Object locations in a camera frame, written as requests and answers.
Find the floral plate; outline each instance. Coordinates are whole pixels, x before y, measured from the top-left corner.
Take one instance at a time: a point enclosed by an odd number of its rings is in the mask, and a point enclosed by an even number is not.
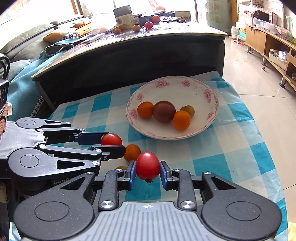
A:
[[[173,122],[160,123],[150,117],[141,118],[138,105],[144,101],[153,104],[161,100],[171,102],[176,111],[191,105],[195,115],[185,131],[174,128]],[[168,76],[150,81],[133,93],[126,106],[126,117],[130,125],[141,134],[160,140],[180,140],[201,133],[208,128],[219,112],[219,102],[215,92],[205,83],[184,76]]]

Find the black woven basket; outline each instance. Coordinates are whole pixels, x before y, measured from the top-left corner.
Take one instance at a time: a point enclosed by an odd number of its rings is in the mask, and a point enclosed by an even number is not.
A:
[[[263,11],[257,10],[255,12],[255,18],[268,22],[269,21],[269,14],[265,13]]]

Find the floor tile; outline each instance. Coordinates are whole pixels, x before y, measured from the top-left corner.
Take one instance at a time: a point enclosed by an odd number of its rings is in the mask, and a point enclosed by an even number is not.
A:
[[[296,99],[282,98],[282,100],[289,108],[294,118],[296,119]]]
[[[231,38],[226,38],[224,43],[225,59],[262,63],[263,57],[257,52],[247,53],[247,46],[237,44]]]
[[[248,62],[225,60],[223,79],[238,94],[278,96],[270,84]]]
[[[287,82],[285,85],[285,89],[279,86],[279,83],[281,82],[282,75],[269,63],[267,62],[265,67],[265,70],[262,70],[261,64],[257,63],[249,63],[250,66],[253,67],[259,73],[261,77],[263,77],[270,86],[276,91],[276,93],[280,97],[285,98],[296,98],[296,91],[291,87],[291,85]]]
[[[284,190],[288,222],[296,223],[296,185]]]
[[[296,184],[296,120],[282,98],[241,95],[254,117],[283,188]]]

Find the cabinet door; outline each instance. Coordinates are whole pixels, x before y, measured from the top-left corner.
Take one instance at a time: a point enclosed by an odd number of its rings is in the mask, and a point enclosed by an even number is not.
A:
[[[247,26],[246,29],[246,44],[252,49],[258,51],[260,54],[265,52],[267,34],[260,31],[259,29],[253,29]]]

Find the blue and white tablecloth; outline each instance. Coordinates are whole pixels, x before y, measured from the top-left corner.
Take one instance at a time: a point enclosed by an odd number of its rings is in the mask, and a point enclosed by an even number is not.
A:
[[[92,97],[60,105],[52,120],[69,121],[86,131],[108,131],[118,134],[123,145],[134,143],[141,151],[152,151],[165,160],[171,169],[182,168],[192,175],[213,172],[229,181],[274,201],[283,219],[276,236],[287,240],[287,211],[283,190],[274,163],[252,115],[234,88],[217,72],[193,76],[209,85],[219,98],[219,114],[202,133],[178,141],[148,138],[135,131],[126,119],[126,104],[131,94],[142,84],[123,87]],[[59,146],[87,148],[77,143]],[[100,175],[118,166],[127,166],[124,158],[101,162]],[[121,191],[126,201],[167,201],[177,199],[176,191],[165,191],[160,178],[148,184],[136,179],[132,191]],[[198,191],[197,201],[202,204]]]

